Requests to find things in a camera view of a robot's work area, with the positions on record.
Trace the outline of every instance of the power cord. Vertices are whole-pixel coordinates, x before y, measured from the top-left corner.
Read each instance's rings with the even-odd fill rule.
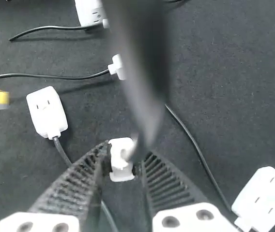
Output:
[[[32,29],[26,30],[22,33],[19,33],[19,34],[15,35],[14,37],[10,38],[9,41],[12,42],[12,41],[20,38],[21,36],[28,35],[30,33],[40,31],[40,30],[50,30],[50,29],[53,29],[53,30],[87,30],[87,29],[95,28],[100,25],[101,24],[91,25],[91,26],[79,26],[79,27],[43,26],[43,27],[38,27],[38,28],[32,28]]]
[[[102,76],[107,73],[109,73],[108,69],[92,75],[88,75],[88,76],[56,76],[56,75],[39,75],[39,74],[27,74],[27,73],[6,73],[6,74],[0,74],[0,79],[22,76],[22,77],[60,79],[60,80],[88,80],[88,79],[93,79],[95,77]]]
[[[183,0],[164,0],[164,3],[175,3],[175,2],[179,2],[179,1],[183,1]]]
[[[72,162],[70,161],[69,157],[66,155],[65,151],[63,150],[63,147],[60,144],[59,138],[58,137],[54,137],[53,138],[54,144],[56,149],[58,150],[60,156],[62,157],[62,159],[64,160],[65,164],[70,167],[72,165]],[[105,202],[102,200],[101,201],[101,208],[105,214],[105,216],[107,217],[108,223],[112,228],[113,232],[119,232],[115,220],[112,216],[112,214],[110,213],[107,205],[105,204]]]
[[[66,155],[63,147],[61,146],[59,137],[53,137],[53,141],[54,141],[56,149],[58,150],[61,158],[64,160],[66,166],[70,167],[72,165],[72,162],[70,161],[69,157]]]
[[[189,138],[189,140],[191,141],[191,143],[195,147],[195,150],[197,151],[197,155],[198,155],[198,157],[199,157],[199,159],[202,163],[202,166],[203,166],[207,176],[209,177],[209,179],[210,179],[211,183],[213,184],[215,190],[217,191],[218,195],[220,196],[223,204],[229,210],[229,212],[231,212],[231,206],[228,203],[225,195],[221,191],[218,183],[216,182],[216,180],[215,180],[215,178],[214,178],[214,176],[213,176],[213,174],[212,174],[212,172],[209,168],[209,165],[207,164],[207,161],[205,160],[205,157],[202,154],[201,149],[200,149],[198,143],[196,142],[195,138],[192,136],[189,129],[185,126],[185,124],[181,121],[181,119],[176,115],[176,113],[167,104],[165,104],[165,107],[168,110],[168,112],[171,114],[173,119],[181,126],[181,128],[183,129],[183,131],[185,132],[185,134],[187,135],[187,137]]]

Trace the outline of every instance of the white power adapter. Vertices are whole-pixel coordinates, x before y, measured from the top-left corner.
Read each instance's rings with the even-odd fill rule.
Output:
[[[81,26],[94,26],[106,18],[100,0],[75,0],[76,11]]]
[[[27,103],[35,130],[42,137],[52,140],[68,129],[60,97],[52,86],[28,94]]]
[[[268,232],[275,225],[275,169],[256,171],[232,205],[234,222],[244,232]]]

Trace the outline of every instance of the dark fabric surface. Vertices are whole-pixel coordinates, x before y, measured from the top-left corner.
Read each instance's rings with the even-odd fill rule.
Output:
[[[167,8],[171,102],[232,203],[259,167],[275,167],[275,0],[192,0]],[[7,40],[43,25],[78,25],[74,2],[0,0],[0,73],[82,75],[110,63],[103,33],[41,31],[16,43]],[[115,79],[0,80],[0,89],[11,93],[10,108],[0,111],[0,218],[26,211],[65,170],[52,141],[35,132],[25,96],[49,85],[57,90],[69,124],[60,141],[76,161],[105,139],[134,129]],[[193,147],[168,116],[156,147],[229,217]],[[124,196],[116,194],[121,190]],[[127,230],[138,228],[132,218],[140,191],[127,183],[104,190],[116,221]]]

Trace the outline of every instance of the small white connector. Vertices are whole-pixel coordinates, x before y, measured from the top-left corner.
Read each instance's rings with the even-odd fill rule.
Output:
[[[14,213],[0,221],[0,232],[79,232],[75,216],[40,213]]]
[[[124,76],[124,73],[123,73],[123,68],[122,68],[122,59],[120,57],[119,54],[117,55],[114,55],[113,58],[113,63],[112,64],[109,64],[107,66],[108,70],[109,70],[109,73],[111,75],[114,75],[117,73],[117,76],[120,80],[125,80],[125,76]]]
[[[131,152],[134,143],[131,138],[117,138],[111,139],[110,155],[111,155],[111,167],[112,172],[109,173],[109,177],[113,182],[123,182],[134,179],[132,174],[133,164],[126,162],[123,156],[126,153]]]
[[[256,171],[232,205],[239,217],[234,222],[244,232],[268,232],[275,225],[275,169]]]
[[[81,26],[101,24],[106,18],[100,0],[75,0],[75,6]]]
[[[52,86],[28,94],[27,103],[35,130],[42,137],[52,140],[68,129],[60,97]]]

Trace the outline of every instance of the black cable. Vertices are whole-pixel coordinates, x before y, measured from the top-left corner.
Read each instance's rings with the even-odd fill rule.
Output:
[[[164,3],[175,3],[183,0],[163,0]]]
[[[102,25],[102,24],[91,25],[91,26],[79,26],[79,27],[43,26],[43,27],[38,27],[38,28],[32,28],[32,29],[26,30],[22,33],[19,33],[19,34],[15,35],[14,37],[10,38],[9,41],[12,42],[12,41],[20,38],[21,36],[24,36],[24,35],[27,35],[27,34],[30,34],[30,33],[36,32],[36,31],[40,31],[40,30],[50,30],[50,29],[53,29],[53,30],[86,30],[86,29],[92,29],[99,25]]]
[[[39,75],[39,74],[27,74],[27,73],[6,73],[6,74],[0,74],[0,79],[23,76],[23,77],[44,78],[44,79],[87,80],[98,76],[102,76],[107,73],[109,73],[108,69],[89,76],[75,76],[75,77],[74,76]]]
[[[66,166],[70,167],[72,165],[72,162],[70,161],[69,157],[66,155],[63,147],[61,146],[60,141],[59,141],[59,137],[54,137],[53,141],[54,141],[56,149],[58,150],[59,154],[63,158]],[[105,202],[103,200],[101,201],[101,208],[102,208],[105,216],[107,217],[107,220],[109,222],[109,225],[112,228],[112,231],[113,232],[119,232],[119,230],[116,226],[115,220],[114,220],[112,214],[110,213],[110,210],[108,209],[107,205],[105,204]]]
[[[62,148],[59,137],[53,137],[53,141],[55,144],[56,149],[58,150],[59,154],[61,155],[62,159],[64,160],[66,166],[70,167],[72,162],[70,161],[69,157],[66,155],[64,149]]]
[[[202,163],[202,166],[206,172],[206,174],[208,175],[211,183],[213,184],[213,186],[215,187],[218,195],[220,196],[222,202],[224,203],[225,207],[231,212],[231,206],[228,203],[225,195],[223,194],[223,192],[221,191],[218,183],[216,182],[206,160],[204,155],[202,154],[198,143],[196,142],[195,138],[192,136],[192,134],[189,132],[188,128],[185,126],[185,124],[181,121],[181,119],[175,114],[175,112],[167,105],[165,104],[166,109],[168,110],[168,112],[171,114],[171,116],[174,118],[174,120],[181,126],[181,128],[183,129],[183,131],[186,133],[186,135],[188,136],[188,138],[190,139],[191,143],[193,144],[193,146],[195,147],[198,157]]]

